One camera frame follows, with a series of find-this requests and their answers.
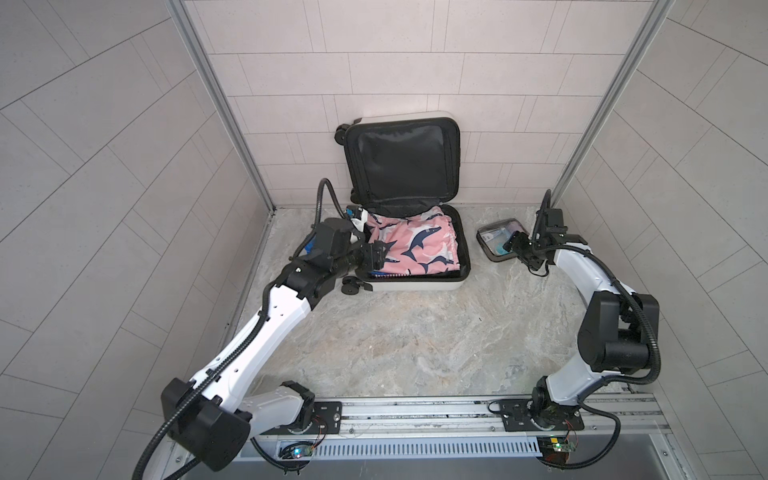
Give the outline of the clear toiletry pouch black trim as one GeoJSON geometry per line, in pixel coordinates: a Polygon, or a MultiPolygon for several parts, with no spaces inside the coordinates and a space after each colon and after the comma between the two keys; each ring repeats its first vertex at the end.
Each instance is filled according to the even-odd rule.
{"type": "Polygon", "coordinates": [[[499,263],[517,257],[505,245],[518,232],[528,233],[516,218],[509,218],[480,227],[476,232],[476,239],[487,259],[499,263]]]}

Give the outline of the pink shark print garment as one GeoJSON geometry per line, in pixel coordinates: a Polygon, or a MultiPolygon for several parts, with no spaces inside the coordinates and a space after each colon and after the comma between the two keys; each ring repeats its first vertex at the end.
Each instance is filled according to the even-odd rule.
{"type": "Polygon", "coordinates": [[[384,266],[377,271],[431,276],[461,267],[453,220],[439,206],[400,219],[370,214],[368,225],[369,242],[387,245],[384,266]]]}

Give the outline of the red white striped shirt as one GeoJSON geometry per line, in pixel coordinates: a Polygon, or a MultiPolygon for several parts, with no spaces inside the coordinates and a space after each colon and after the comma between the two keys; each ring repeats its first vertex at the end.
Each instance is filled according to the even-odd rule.
{"type": "Polygon", "coordinates": [[[380,279],[391,279],[391,278],[407,278],[412,276],[410,273],[390,273],[390,272],[371,272],[371,276],[374,278],[380,278],[380,279]]]}

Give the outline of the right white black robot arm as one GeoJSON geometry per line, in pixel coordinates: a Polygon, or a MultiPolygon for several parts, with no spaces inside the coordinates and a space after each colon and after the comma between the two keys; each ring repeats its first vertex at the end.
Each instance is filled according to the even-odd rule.
{"type": "Polygon", "coordinates": [[[658,301],[625,285],[585,239],[570,234],[551,196],[545,192],[532,231],[516,232],[504,244],[535,276],[552,267],[565,272],[586,304],[577,353],[532,391],[528,410],[541,430],[566,425],[592,393],[611,383],[648,385],[661,372],[658,301]]]}

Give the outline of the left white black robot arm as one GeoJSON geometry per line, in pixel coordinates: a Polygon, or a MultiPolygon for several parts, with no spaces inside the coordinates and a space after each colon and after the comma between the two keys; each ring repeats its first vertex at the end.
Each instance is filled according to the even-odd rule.
{"type": "Polygon", "coordinates": [[[384,249],[368,242],[369,213],[361,206],[339,208],[323,218],[315,209],[310,233],[290,262],[265,285],[261,307],[246,326],[190,380],[173,379],[161,395],[164,423],[142,452],[132,473],[141,479],[165,438],[192,456],[172,478],[199,464],[212,471],[228,466],[254,435],[279,426],[304,428],[311,421],[313,394],[287,383],[242,405],[256,375],[291,330],[306,318],[336,281],[359,267],[384,264],[384,249]]]}

